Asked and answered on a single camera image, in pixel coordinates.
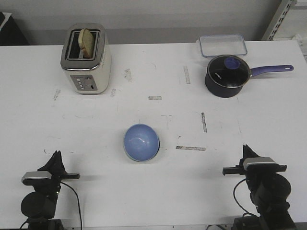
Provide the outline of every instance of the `saucepan handle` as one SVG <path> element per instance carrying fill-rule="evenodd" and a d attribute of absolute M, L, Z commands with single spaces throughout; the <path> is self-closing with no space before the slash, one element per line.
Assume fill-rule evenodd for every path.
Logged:
<path fill-rule="evenodd" d="M 286 72 L 292 71 L 294 67 L 292 65 L 281 65 L 281 66 L 261 66 L 251 69 L 251 76 L 255 77 L 262 73 L 271 73 L 271 72 Z"/>

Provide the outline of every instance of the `toaster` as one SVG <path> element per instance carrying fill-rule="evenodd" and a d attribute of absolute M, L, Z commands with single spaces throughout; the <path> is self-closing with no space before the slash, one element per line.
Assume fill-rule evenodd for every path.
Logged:
<path fill-rule="evenodd" d="M 78 37 L 88 29 L 94 37 L 93 55 L 85 58 Z M 111 72 L 111 52 L 105 28 L 97 23 L 78 23 L 69 28 L 62 55 L 63 68 L 73 89 L 81 94 L 99 94 L 106 90 Z"/>

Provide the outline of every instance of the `table surface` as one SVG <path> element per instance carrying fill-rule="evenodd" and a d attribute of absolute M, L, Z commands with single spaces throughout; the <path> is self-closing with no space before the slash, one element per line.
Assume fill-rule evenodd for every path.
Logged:
<path fill-rule="evenodd" d="M 295 41 L 246 46 L 243 59 L 251 68 L 291 64 L 295 70 L 255 77 L 225 99 L 205 87 L 208 61 L 196 43 L 111 45 L 107 90 L 81 95 L 60 67 L 62 46 L 0 47 L 1 227 L 25 221 L 20 203 L 33 188 L 21 177 L 55 150 L 67 172 L 81 174 L 67 183 L 79 194 L 86 227 L 232 223 L 243 214 L 232 191 L 244 177 L 223 176 L 222 168 L 239 163 L 243 144 L 288 165 L 281 174 L 292 185 L 289 213 L 306 222 L 307 184 L 299 180 L 307 177 L 306 62 Z M 123 149 L 125 131 L 136 123 L 150 125 L 161 141 L 158 154 L 143 163 Z M 256 212 L 246 184 L 237 197 Z M 76 198 L 64 186 L 56 218 L 79 226 Z"/>

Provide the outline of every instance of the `blue bowl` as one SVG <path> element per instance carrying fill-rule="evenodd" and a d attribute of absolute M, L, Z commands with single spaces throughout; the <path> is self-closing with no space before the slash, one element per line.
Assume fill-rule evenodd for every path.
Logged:
<path fill-rule="evenodd" d="M 126 154 L 135 161 L 148 161 L 153 158 L 160 147 L 159 137 L 155 131 L 144 124 L 131 126 L 124 137 Z"/>

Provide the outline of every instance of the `toaster control panel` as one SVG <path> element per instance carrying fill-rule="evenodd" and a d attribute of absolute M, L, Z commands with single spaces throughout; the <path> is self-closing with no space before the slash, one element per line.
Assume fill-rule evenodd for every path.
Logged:
<path fill-rule="evenodd" d="M 92 75 L 71 75 L 72 82 L 80 91 L 97 91 Z"/>

